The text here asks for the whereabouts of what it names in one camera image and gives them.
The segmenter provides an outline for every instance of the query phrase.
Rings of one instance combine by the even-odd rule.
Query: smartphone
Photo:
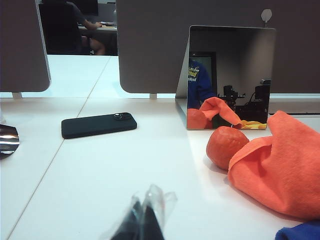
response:
[[[137,123],[128,112],[65,119],[61,122],[64,139],[109,134],[137,128]]]

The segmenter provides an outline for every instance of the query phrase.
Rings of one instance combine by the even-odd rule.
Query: metal object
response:
[[[19,144],[17,129],[13,126],[0,124],[0,158],[13,154]]]

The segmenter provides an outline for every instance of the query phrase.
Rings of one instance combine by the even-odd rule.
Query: blue shirt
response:
[[[206,68],[201,63],[190,59],[187,108],[199,109],[202,102],[216,96],[212,90],[211,79]]]

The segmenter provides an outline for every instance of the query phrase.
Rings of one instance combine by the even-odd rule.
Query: black chair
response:
[[[38,6],[47,54],[90,54],[89,44],[88,47],[82,47],[82,37],[72,5],[58,2],[41,3]]]

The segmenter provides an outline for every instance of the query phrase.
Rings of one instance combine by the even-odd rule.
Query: plastic bag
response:
[[[152,184],[145,194],[143,204],[132,198],[121,224],[109,240],[164,240],[163,229],[173,211],[177,197],[174,192],[164,194]]]

